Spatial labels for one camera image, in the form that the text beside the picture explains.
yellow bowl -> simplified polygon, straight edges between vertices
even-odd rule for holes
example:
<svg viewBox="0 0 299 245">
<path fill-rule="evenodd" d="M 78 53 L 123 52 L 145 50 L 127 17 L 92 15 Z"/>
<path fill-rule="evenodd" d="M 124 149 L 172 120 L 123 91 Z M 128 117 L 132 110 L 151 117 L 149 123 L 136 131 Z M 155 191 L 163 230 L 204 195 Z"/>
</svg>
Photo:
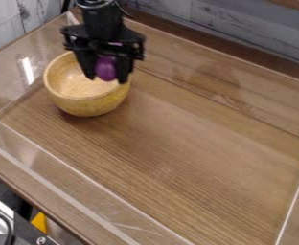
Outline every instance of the yellow bowl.
<svg viewBox="0 0 299 245">
<path fill-rule="evenodd" d="M 74 54 L 56 57 L 45 68 L 45 88 L 56 106 L 78 117 L 93 117 L 112 111 L 124 101 L 131 82 L 89 80 L 81 72 Z"/>
</svg>

purple object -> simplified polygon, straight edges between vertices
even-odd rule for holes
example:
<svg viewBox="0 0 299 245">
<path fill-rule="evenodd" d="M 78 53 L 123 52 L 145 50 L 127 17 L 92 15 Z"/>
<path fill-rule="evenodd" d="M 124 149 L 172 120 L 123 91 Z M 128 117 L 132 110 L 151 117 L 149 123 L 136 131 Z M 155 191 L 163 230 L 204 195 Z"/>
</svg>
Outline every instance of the purple object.
<svg viewBox="0 0 299 245">
<path fill-rule="evenodd" d="M 99 78 L 104 81 L 113 81 L 116 79 L 116 70 L 115 70 L 115 57 L 113 56 L 100 56 L 95 72 Z"/>
</svg>

